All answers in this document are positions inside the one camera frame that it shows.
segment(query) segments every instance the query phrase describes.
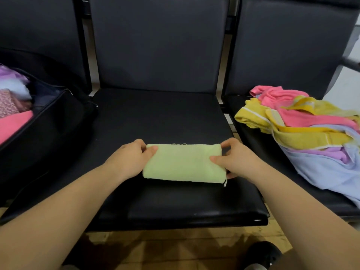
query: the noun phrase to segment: pile of clothes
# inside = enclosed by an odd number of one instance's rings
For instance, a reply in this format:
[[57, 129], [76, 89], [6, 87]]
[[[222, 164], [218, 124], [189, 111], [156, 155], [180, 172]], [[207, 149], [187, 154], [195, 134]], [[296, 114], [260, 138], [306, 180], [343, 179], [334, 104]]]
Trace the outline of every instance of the pile of clothes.
[[27, 77], [0, 65], [0, 145], [33, 116]]
[[309, 183], [360, 208], [360, 113], [280, 86], [256, 86], [250, 94], [235, 119], [272, 134]]

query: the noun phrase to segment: metal armrest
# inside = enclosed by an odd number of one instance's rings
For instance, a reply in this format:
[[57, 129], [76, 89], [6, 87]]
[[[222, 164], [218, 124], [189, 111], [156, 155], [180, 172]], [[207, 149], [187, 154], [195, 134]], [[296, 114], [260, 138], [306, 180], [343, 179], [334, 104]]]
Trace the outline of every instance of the metal armrest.
[[343, 58], [340, 64], [360, 73], [359, 61], [355, 61], [350, 58]]

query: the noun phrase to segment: light green cloth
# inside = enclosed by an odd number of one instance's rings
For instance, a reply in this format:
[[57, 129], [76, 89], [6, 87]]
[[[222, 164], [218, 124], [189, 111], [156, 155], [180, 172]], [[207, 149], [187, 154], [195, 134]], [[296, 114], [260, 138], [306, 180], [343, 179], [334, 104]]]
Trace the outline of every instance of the light green cloth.
[[221, 155], [220, 144], [148, 144], [147, 147], [153, 145], [159, 149], [142, 171], [144, 178], [207, 183], [226, 180], [226, 170], [209, 159], [212, 155]]

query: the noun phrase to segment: chair backrest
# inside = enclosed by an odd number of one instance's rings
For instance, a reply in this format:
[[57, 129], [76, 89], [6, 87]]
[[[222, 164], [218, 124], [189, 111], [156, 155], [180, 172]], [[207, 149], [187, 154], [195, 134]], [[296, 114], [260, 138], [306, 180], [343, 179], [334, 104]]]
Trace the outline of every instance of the chair backrest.
[[269, 85], [321, 99], [359, 6], [360, 0], [241, 0], [223, 93]]
[[102, 88], [215, 93], [229, 0], [89, 0]]
[[0, 46], [43, 54], [91, 91], [81, 17], [74, 0], [0, 0]]

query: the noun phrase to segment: black bag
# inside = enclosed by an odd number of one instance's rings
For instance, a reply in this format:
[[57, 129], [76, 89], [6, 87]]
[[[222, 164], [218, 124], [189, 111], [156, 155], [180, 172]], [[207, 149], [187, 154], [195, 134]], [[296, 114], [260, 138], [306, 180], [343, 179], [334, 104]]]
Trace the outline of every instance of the black bag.
[[91, 123], [97, 106], [79, 77], [51, 58], [0, 48], [0, 63], [28, 77], [30, 94], [39, 99], [33, 117], [0, 145], [1, 206], [49, 171], [59, 149]]

